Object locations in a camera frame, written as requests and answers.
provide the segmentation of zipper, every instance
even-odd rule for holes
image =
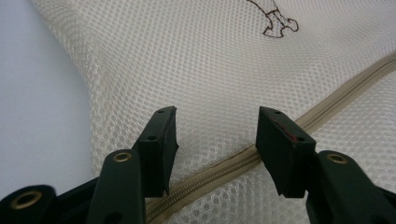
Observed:
[[[295,122],[307,133],[313,133],[379,79],[395,70],[396,53],[354,76]],[[261,162],[256,148],[251,146],[237,155],[174,185],[168,196],[147,203],[147,223],[164,222],[184,206],[244,174]]]

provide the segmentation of brown thread stitching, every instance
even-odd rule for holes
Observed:
[[[274,2],[274,5],[275,5],[276,9],[271,10],[271,11],[269,11],[269,12],[265,12],[264,9],[263,9],[262,7],[260,7],[259,4],[257,4],[257,3],[254,2],[253,0],[247,0],[247,1],[248,1],[249,3],[251,3],[251,4],[253,4],[254,6],[256,6],[262,13],[264,13],[265,17],[270,21],[270,25],[268,25],[268,26],[265,28],[264,32],[262,32],[263,35],[268,36],[268,37],[272,37],[272,38],[282,38],[282,37],[284,36],[284,35],[283,35],[283,31],[284,31],[285,29],[288,29],[288,28],[289,28],[289,29],[291,29],[293,32],[296,32],[296,31],[298,31],[298,30],[300,29],[300,27],[299,27],[299,25],[298,25],[298,22],[297,22],[296,20],[291,19],[291,18],[287,18],[287,19],[286,19],[286,18],[282,15],[282,13],[280,13],[279,8],[277,7],[275,1],[273,1],[273,2]],[[272,21],[271,18],[270,18],[270,15],[271,15],[271,14],[273,14],[273,15],[276,17],[276,19],[280,22],[280,24],[282,24],[282,28],[280,29],[280,36],[268,35],[268,34],[267,34],[268,31],[274,31],[274,23],[273,23],[273,21]],[[283,23],[283,21],[282,21],[280,18],[283,19],[283,20],[285,20],[285,21],[287,21],[288,23],[293,23],[293,22],[295,22],[295,24],[296,24],[296,26],[297,26],[296,29],[293,30],[293,28],[291,28],[290,26],[288,26],[288,25],[286,25],[285,23]]]

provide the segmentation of white mesh fabric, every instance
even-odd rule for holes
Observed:
[[[352,157],[379,187],[396,192],[396,72],[382,78],[312,136],[317,151]],[[278,197],[261,164],[166,223],[309,223],[305,199]]]
[[[94,171],[175,105],[172,184],[250,146],[260,105],[297,119],[396,42],[394,1],[276,1],[299,30],[274,37],[272,0],[34,2],[90,89]]]

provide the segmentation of black metal bracket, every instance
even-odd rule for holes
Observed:
[[[256,148],[279,195],[303,198],[309,192],[311,223],[396,223],[395,194],[376,187],[352,158],[316,153],[315,145],[285,114],[260,108]]]
[[[156,111],[132,149],[106,156],[98,178],[58,197],[50,186],[8,195],[0,202],[0,223],[146,223],[145,197],[169,193],[178,149],[176,111]]]

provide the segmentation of embroidered logo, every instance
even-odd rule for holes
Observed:
[[[290,30],[293,32],[298,31],[299,26],[297,21],[290,18],[285,18],[279,11],[274,0],[247,0],[249,3],[256,6],[262,13],[264,13],[265,18],[268,20],[269,24],[265,28],[263,35],[282,38],[284,36],[285,30]]]

